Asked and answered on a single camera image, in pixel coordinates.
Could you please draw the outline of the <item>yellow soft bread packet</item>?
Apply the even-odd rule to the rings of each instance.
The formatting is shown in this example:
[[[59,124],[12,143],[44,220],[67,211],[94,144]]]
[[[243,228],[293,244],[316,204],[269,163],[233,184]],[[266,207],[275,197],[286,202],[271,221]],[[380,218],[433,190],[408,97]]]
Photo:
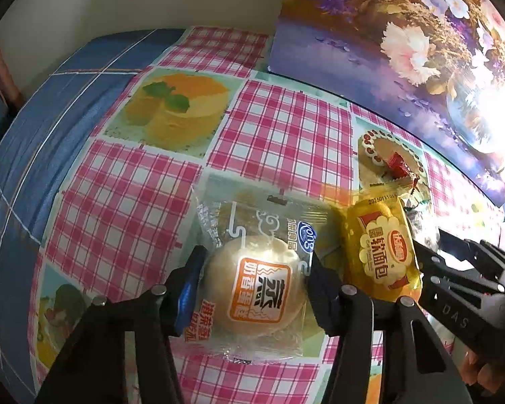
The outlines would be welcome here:
[[[361,193],[342,219],[345,281],[379,300],[418,300],[422,282],[400,197],[395,192]]]

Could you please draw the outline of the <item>steamed cake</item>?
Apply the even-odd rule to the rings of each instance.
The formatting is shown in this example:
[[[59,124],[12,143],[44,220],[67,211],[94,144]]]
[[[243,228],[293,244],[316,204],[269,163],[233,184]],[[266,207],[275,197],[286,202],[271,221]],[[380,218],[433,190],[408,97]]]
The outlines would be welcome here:
[[[300,357],[305,281],[313,259],[336,247],[330,208],[257,187],[198,185],[192,196],[208,256],[185,347],[246,364]]]

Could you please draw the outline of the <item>checkered picture tablecloth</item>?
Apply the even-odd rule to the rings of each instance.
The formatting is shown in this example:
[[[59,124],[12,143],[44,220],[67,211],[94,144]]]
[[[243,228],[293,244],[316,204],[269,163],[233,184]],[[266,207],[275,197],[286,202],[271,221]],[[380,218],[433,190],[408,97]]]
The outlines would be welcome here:
[[[270,73],[261,34],[219,27],[99,37],[66,59],[0,142],[0,380],[31,403],[80,300],[138,295],[197,230],[192,184],[225,171],[301,203],[368,182],[358,146],[390,134],[447,231],[499,240],[504,211],[402,127]]]

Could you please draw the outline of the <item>floral painting canvas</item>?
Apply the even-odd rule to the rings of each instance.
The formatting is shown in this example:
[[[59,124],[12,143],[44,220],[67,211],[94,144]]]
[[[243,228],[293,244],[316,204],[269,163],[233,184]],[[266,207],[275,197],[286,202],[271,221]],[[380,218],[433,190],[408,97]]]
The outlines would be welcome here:
[[[268,67],[409,131],[505,203],[505,0],[283,0]]]

